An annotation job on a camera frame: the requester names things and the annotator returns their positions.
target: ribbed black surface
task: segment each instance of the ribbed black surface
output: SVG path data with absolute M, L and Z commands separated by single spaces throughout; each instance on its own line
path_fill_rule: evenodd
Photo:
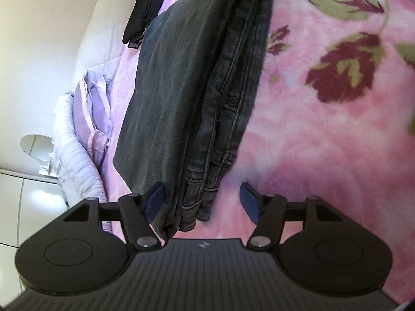
M 240 240 L 171 240 L 138 254 L 115 282 L 88 294 L 60 297 L 26 291 L 7 311 L 387 311 L 382 292 L 350 298 L 298 286 L 271 255 L 246 250 Z

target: lavender pillow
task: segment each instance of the lavender pillow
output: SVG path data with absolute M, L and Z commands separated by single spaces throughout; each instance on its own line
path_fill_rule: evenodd
M 86 74 L 78 83 L 73 99 L 73 124 L 79 142 L 99 167 L 113 127 L 103 76 L 94 82 Z

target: maroon leaf pattern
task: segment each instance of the maroon leaf pattern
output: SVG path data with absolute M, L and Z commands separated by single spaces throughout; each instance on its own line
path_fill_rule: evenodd
M 283 26 L 271 34 L 271 41 L 283 40 L 289 33 L 290 29 L 288 29 L 288 25 Z
M 267 51 L 270 54 L 278 55 L 282 53 L 283 51 L 286 51 L 291 46 L 289 44 L 286 44 L 282 42 L 282 40 L 290 33 L 290 29 L 288 28 L 288 25 L 283 26 L 279 29 L 277 29 L 275 32 L 273 32 L 270 36 L 270 43 L 271 47 L 267 49 Z
M 360 11 L 367 11 L 369 13 L 385 13 L 382 5 L 378 1 L 376 1 L 376 3 L 372 3 L 370 0 L 349 0 L 339 3 L 347 6 L 353 6 L 358 8 Z
M 327 51 L 306 78 L 321 102 L 352 101 L 372 88 L 375 69 L 384 56 L 378 35 L 356 33 Z
M 268 49 L 268 52 L 270 54 L 273 54 L 273 55 L 278 55 L 278 54 L 282 53 L 283 51 L 286 51 L 289 48 L 290 48 L 290 45 L 285 44 L 284 42 L 279 42 L 279 43 L 274 44 L 273 46 L 271 46 Z

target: folded clothing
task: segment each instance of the folded clothing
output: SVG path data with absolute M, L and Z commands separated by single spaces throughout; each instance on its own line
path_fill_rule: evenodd
M 146 28 L 153 21 L 161 8 L 164 0 L 136 0 L 134 9 L 125 27 L 122 42 L 128 43 L 128 47 L 137 49 L 142 40 Z
M 202 198 L 208 218 L 252 110 L 271 8 L 272 0 L 179 0 L 146 30 L 113 163 L 133 192 L 165 183 L 153 224 L 161 237 L 192 229 Z

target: black garment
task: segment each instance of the black garment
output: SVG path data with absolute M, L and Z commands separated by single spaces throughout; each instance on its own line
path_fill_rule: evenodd
M 165 184 L 153 223 L 190 230 L 236 158 L 256 96 L 272 0 L 179 0 L 147 28 L 114 166 L 130 190 Z
M 128 43 L 128 47 L 138 49 L 143 40 L 144 31 L 157 17 L 163 1 L 136 0 L 122 37 L 124 44 Z

